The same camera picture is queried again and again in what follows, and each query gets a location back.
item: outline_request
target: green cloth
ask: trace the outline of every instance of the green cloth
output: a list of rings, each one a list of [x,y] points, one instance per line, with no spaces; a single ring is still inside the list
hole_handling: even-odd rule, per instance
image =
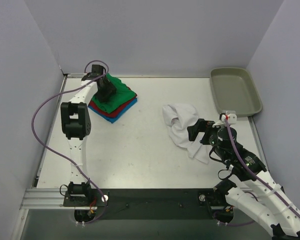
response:
[[[116,93],[110,96],[107,102],[99,102],[98,99],[93,96],[92,101],[100,108],[102,111],[110,114],[116,110],[120,105],[126,103],[127,101],[133,99],[136,93],[130,90],[127,85],[121,82],[117,77],[111,76],[109,73],[106,75],[108,80],[113,83],[116,87]]]

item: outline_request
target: screw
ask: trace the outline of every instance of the screw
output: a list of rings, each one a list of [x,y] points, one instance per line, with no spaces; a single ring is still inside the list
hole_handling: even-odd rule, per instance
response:
[[[206,196],[203,195],[203,194],[201,194],[201,195],[199,196],[199,200],[200,200],[200,202],[204,202],[204,201],[206,200]]]

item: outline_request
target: folded cloth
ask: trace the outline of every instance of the folded cloth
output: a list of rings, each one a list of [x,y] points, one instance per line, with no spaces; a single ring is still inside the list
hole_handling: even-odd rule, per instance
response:
[[[188,150],[188,156],[195,158],[202,163],[209,163],[207,146],[202,145],[200,140],[204,136],[200,132],[195,141],[189,141],[187,127],[193,126],[199,119],[197,109],[191,104],[175,103],[162,107],[165,124],[168,126],[168,133],[174,144]]]
[[[106,77],[116,87],[116,93],[111,95],[107,102],[99,102],[95,96],[93,96],[92,101],[94,101],[99,109],[110,114],[120,105],[133,99],[136,96],[136,93],[122,83],[119,78],[113,77],[109,73],[107,73]]]
[[[114,123],[115,121],[117,121],[122,114],[124,114],[129,108],[131,108],[135,103],[137,102],[137,98],[134,98],[128,105],[125,106],[124,109],[122,109],[122,111],[116,116],[116,117],[107,117],[103,114],[101,114],[100,112],[98,112],[98,110],[96,110],[92,105],[89,104],[89,108],[94,111],[96,114],[100,115],[101,117],[103,117],[105,120],[109,121],[110,123]]]
[[[89,105],[92,106],[94,108],[94,110],[98,111],[101,115],[108,117],[108,118],[116,118],[123,109],[125,109],[125,107],[131,103],[134,99],[136,99],[136,97],[132,98],[131,100],[125,102],[124,104],[120,105],[116,110],[114,110],[111,113],[107,113],[105,111],[102,111],[96,104],[94,101],[90,101]]]

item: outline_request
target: blue cloth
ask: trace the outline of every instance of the blue cloth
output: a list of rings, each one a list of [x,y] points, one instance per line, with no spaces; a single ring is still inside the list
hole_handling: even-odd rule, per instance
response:
[[[137,102],[137,98],[135,98],[132,102],[130,102],[116,117],[107,117],[102,115],[100,112],[96,111],[93,107],[89,106],[89,108],[94,111],[96,114],[98,114],[99,116],[103,117],[105,120],[109,121],[110,123],[114,123],[115,121],[117,121],[122,114],[124,114],[129,108],[131,108],[135,103]]]

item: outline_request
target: stack of folded cloths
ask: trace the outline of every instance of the stack of folded cloths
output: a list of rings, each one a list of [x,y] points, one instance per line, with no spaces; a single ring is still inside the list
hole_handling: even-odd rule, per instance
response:
[[[89,108],[113,124],[137,102],[137,94],[119,78],[110,74],[106,77],[116,87],[116,93],[110,96],[107,102],[100,102],[94,96],[89,103]]]

